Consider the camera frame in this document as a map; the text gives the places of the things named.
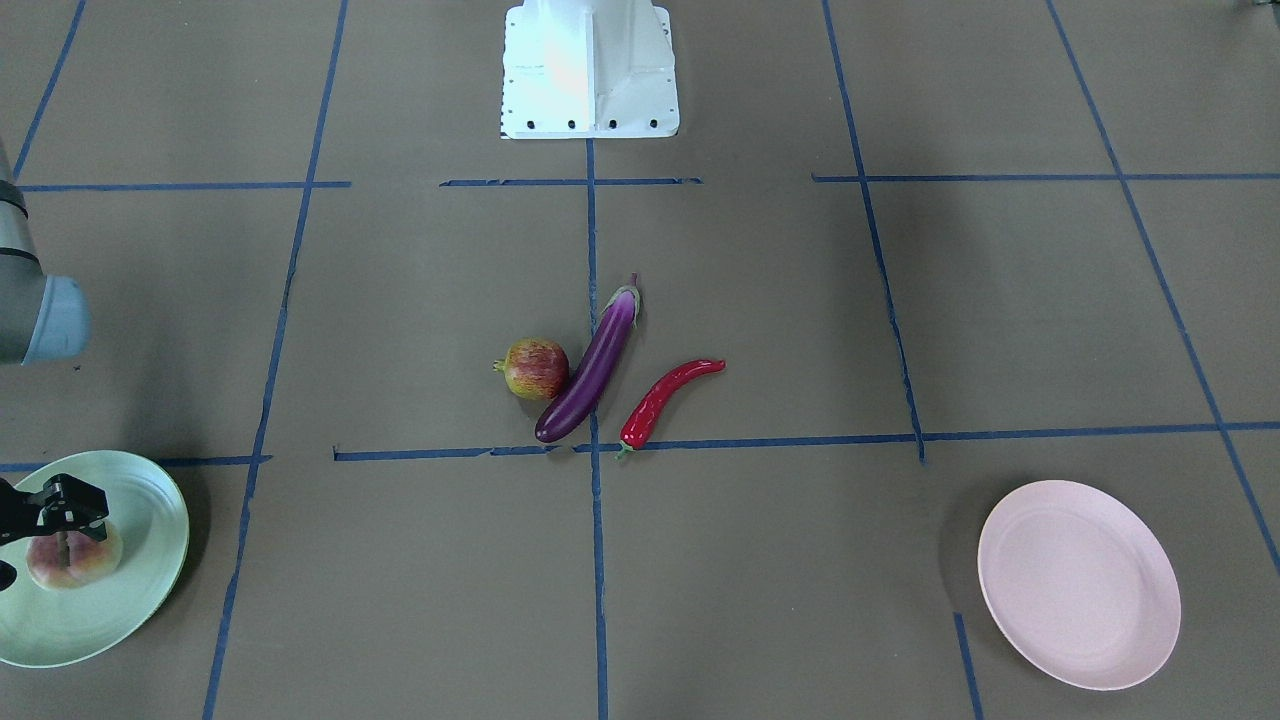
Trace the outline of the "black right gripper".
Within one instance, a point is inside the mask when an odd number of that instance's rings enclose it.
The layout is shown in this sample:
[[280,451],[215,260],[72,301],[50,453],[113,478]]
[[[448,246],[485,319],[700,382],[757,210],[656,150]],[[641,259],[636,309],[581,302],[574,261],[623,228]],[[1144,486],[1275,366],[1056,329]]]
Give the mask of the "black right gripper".
[[3,544],[18,541],[29,544],[32,538],[65,530],[77,530],[91,541],[106,541],[108,516],[105,491],[69,474],[46,479],[38,491],[3,487]]

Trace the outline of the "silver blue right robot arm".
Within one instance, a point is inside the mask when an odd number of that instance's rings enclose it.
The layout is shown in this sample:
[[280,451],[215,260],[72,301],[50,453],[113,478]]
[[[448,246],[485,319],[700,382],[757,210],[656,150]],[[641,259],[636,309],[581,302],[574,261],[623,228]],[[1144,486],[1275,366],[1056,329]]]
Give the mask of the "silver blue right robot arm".
[[[26,197],[9,156],[1,155],[1,360],[31,365],[76,357],[90,340],[90,310],[79,284],[42,268],[29,231]],[[40,491],[3,484],[3,543],[52,537],[59,562],[73,560],[70,538],[109,539],[104,491],[56,475]]]

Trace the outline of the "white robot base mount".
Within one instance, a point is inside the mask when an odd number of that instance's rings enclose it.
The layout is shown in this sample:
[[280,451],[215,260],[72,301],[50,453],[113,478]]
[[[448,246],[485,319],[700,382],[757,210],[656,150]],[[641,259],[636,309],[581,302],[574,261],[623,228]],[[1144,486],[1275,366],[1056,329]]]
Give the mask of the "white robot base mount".
[[524,1],[506,12],[503,28],[503,138],[678,133],[675,41],[663,6]]

